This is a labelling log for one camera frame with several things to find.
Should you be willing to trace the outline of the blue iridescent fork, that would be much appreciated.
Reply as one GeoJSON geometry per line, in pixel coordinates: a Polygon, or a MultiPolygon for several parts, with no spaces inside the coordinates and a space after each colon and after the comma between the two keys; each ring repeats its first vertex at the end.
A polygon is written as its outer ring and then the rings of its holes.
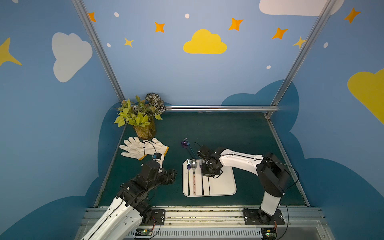
{"type": "Polygon", "coordinates": [[[192,156],[194,157],[194,159],[197,159],[197,156],[196,156],[196,154],[194,153],[192,147],[190,146],[190,142],[188,141],[188,139],[187,139],[187,138],[184,138],[184,141],[186,142],[187,147],[191,150],[191,153],[192,153],[192,156]]]}

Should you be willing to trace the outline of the rainbow iridescent fork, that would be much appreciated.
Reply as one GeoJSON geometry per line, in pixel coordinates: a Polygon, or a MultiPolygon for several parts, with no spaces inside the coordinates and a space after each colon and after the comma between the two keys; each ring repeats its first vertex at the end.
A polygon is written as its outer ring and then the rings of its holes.
{"type": "Polygon", "coordinates": [[[188,170],[188,196],[190,196],[191,194],[191,190],[190,190],[190,170],[191,170],[191,159],[188,159],[187,160],[187,170],[188,170]]]}

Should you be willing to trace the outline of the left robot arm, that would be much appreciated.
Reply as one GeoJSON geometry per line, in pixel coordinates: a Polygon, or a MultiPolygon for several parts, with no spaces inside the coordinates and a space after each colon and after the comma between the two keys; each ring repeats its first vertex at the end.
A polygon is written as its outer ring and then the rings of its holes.
{"type": "Polygon", "coordinates": [[[83,240],[122,240],[142,223],[153,219],[153,206],[147,199],[149,192],[161,185],[175,182],[177,170],[150,168],[142,170],[135,178],[121,185],[111,205],[83,240]]]}

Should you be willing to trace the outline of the silver spoon pink handle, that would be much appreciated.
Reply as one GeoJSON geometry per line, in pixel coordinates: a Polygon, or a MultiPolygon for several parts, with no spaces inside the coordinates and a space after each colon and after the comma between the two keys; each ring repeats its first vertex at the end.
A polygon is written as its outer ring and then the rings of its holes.
{"type": "Polygon", "coordinates": [[[193,170],[193,194],[196,195],[196,169],[197,169],[197,161],[192,159],[191,162],[192,170],[193,170]]]}

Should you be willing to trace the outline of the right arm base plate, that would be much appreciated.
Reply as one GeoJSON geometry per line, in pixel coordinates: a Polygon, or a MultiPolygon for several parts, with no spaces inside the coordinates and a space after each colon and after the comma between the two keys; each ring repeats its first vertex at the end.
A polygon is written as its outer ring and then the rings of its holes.
{"type": "Polygon", "coordinates": [[[280,210],[276,210],[273,216],[264,213],[260,209],[242,209],[245,224],[248,225],[285,225],[283,214],[280,210]]]}

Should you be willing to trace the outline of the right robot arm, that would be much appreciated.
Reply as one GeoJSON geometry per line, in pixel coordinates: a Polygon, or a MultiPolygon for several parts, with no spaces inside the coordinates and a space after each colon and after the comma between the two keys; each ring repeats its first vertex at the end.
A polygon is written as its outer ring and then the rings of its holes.
{"type": "Polygon", "coordinates": [[[203,176],[218,177],[223,167],[234,167],[257,175],[265,190],[257,212],[262,225],[271,225],[291,178],[289,170],[274,154],[249,155],[230,149],[210,150],[202,146],[198,155],[203,160],[203,176]]]}

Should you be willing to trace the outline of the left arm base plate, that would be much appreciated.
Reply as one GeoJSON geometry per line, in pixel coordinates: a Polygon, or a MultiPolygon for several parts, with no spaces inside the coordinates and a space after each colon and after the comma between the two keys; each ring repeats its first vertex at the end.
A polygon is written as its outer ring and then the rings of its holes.
{"type": "Polygon", "coordinates": [[[142,220],[141,226],[150,226],[157,222],[157,226],[163,226],[165,224],[166,210],[153,209],[151,212],[147,212],[142,220]]]}

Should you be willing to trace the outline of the purple fork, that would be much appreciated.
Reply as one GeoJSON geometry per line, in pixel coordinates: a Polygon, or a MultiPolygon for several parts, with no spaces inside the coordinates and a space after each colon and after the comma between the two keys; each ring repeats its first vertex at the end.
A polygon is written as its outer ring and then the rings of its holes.
{"type": "Polygon", "coordinates": [[[199,166],[201,170],[201,193],[204,196],[204,179],[203,179],[203,160],[199,160],[199,166]]]}

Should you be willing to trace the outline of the purple spoon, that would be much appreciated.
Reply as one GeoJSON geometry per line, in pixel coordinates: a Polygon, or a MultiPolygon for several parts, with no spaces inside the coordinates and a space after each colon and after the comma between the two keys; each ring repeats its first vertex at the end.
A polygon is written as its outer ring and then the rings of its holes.
{"type": "Polygon", "coordinates": [[[182,147],[185,148],[188,151],[188,153],[190,154],[191,158],[194,159],[194,157],[192,156],[191,150],[186,145],[186,142],[183,140],[181,142],[181,144],[182,144],[182,147]]]}
{"type": "Polygon", "coordinates": [[[208,179],[209,195],[211,195],[210,177],[207,177],[207,179],[208,179]]]}

